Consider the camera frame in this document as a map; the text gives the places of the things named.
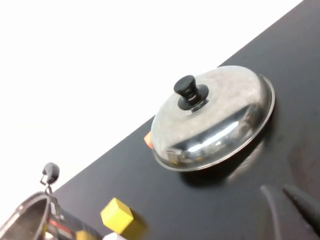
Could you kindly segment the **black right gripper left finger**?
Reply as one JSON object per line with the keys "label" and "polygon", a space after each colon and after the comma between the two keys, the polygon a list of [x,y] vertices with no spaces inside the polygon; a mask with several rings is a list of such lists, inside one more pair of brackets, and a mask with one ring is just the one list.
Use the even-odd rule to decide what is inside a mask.
{"label": "black right gripper left finger", "polygon": [[286,194],[273,186],[260,187],[260,240],[305,240],[308,224]]}

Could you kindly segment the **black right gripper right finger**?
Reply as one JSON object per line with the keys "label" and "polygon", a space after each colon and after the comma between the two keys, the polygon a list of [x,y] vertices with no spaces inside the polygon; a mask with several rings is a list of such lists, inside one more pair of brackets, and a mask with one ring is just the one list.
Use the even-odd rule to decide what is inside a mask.
{"label": "black right gripper right finger", "polygon": [[284,185],[282,190],[319,237],[320,202],[295,185]]}

